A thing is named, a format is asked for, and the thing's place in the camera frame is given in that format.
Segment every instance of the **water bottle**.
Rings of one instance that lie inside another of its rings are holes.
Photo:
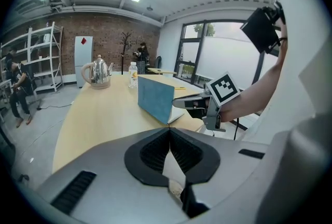
[[[130,62],[129,66],[129,88],[137,88],[137,66],[136,62]]]

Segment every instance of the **kettle handle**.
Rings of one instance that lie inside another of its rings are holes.
[[[92,66],[93,66],[93,63],[85,64],[85,65],[82,67],[82,70],[81,70],[81,74],[82,74],[83,79],[84,79],[87,83],[89,83],[89,84],[91,84],[91,80],[85,77],[85,70],[86,70],[87,68],[89,68],[89,69],[91,70],[91,67],[92,67]]]

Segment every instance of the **cable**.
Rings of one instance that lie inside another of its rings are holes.
[[[235,128],[235,134],[234,134],[234,139],[233,140],[235,140],[235,138],[237,136],[238,128],[239,128],[239,119],[237,118],[237,127]]]
[[[71,104],[68,104],[68,105],[63,105],[63,106],[47,106],[46,108],[40,108],[40,107],[37,107],[37,110],[44,110],[44,109],[47,109],[48,107],[53,107],[53,108],[63,108],[63,107],[68,107],[68,106],[71,106]]]

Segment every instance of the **brick wall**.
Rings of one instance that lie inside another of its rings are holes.
[[[133,59],[132,52],[135,51],[143,41],[146,42],[148,46],[150,63],[151,65],[154,64],[160,28],[138,20],[121,16],[104,15],[101,13],[70,13],[34,20],[8,32],[1,38],[1,42],[5,43],[8,40],[26,33],[29,26],[31,26],[33,30],[41,29],[46,26],[47,21],[49,24],[54,21],[57,26],[63,26],[61,41],[62,75],[75,73],[75,36],[93,36],[93,59],[96,59],[98,54],[100,54],[107,65],[110,65],[111,62],[114,63],[114,71],[121,71],[121,52],[123,50],[123,45],[121,44],[123,37],[122,32],[129,32],[132,34],[128,38],[131,46],[127,48],[125,52],[123,70],[128,71],[130,62]],[[6,54],[7,51],[8,50],[3,50],[3,55]]]

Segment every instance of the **man sitting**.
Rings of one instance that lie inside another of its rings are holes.
[[[10,95],[10,106],[12,113],[17,118],[16,128],[18,128],[23,122],[23,118],[17,111],[16,102],[20,102],[23,111],[29,115],[26,124],[29,124],[32,120],[32,115],[29,112],[29,108],[26,103],[26,96],[33,93],[31,80],[26,67],[21,63],[14,63],[12,60],[7,61],[7,70],[13,73],[13,78],[16,83],[13,84],[13,93]]]

